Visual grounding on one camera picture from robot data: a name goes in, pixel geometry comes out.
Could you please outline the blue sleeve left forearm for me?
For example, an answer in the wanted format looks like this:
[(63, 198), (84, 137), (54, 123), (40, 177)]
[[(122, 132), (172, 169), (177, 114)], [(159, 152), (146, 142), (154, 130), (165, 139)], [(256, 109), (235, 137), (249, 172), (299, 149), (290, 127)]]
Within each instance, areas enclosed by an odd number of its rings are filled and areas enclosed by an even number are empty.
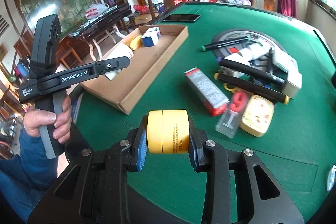
[(27, 222), (57, 179), (58, 159), (47, 159), (42, 139), (29, 136), (25, 129), (21, 129), (19, 144), (19, 155), (1, 160), (1, 205)]

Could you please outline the person's left hand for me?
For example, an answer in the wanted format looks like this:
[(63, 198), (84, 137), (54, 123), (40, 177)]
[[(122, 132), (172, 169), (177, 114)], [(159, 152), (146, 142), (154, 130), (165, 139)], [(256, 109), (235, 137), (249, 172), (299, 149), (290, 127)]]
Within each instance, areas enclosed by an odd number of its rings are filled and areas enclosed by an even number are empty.
[(31, 137), (39, 137), (41, 126), (53, 125), (55, 127), (53, 137), (59, 143), (65, 143), (71, 136), (71, 118), (72, 106), (68, 95), (63, 100), (62, 112), (55, 114), (46, 110), (36, 109), (31, 106), (23, 119), (23, 126)]

